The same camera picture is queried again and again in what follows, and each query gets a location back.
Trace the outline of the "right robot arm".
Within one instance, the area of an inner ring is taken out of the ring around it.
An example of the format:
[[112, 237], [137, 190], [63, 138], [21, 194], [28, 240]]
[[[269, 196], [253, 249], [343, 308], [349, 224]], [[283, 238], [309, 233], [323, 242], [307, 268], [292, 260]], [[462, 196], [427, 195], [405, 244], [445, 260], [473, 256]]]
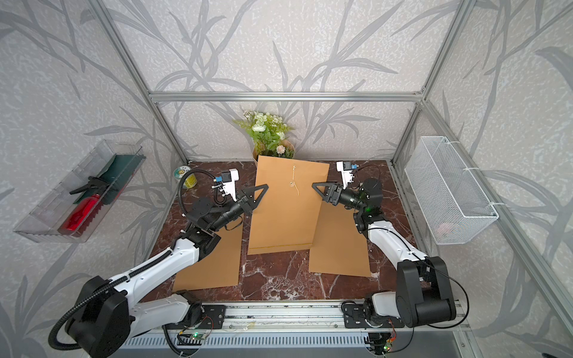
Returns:
[[451, 283], [459, 282], [448, 273], [440, 257], [430, 257], [410, 244], [383, 214], [383, 190], [376, 178], [365, 180], [357, 189], [332, 181], [313, 183], [322, 201], [342, 205], [353, 212], [357, 231], [378, 247], [396, 271], [394, 291], [377, 292], [363, 303], [367, 325], [379, 328], [389, 319], [405, 326], [441, 329], [441, 322], [457, 317]]

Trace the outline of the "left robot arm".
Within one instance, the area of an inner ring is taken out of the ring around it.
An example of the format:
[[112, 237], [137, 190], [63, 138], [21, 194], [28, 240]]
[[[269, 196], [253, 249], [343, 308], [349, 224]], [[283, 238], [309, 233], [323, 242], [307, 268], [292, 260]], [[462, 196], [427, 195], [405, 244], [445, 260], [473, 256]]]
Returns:
[[268, 189], [266, 184], [243, 189], [237, 201], [222, 207], [209, 198], [198, 199], [185, 214], [186, 228], [167, 249], [110, 279], [96, 276], [88, 280], [76, 304], [51, 329], [49, 346], [109, 357], [126, 340], [152, 329], [201, 324], [205, 317], [201, 303], [186, 290], [155, 301], [145, 302], [143, 298], [211, 254], [221, 240], [218, 231], [252, 213]]

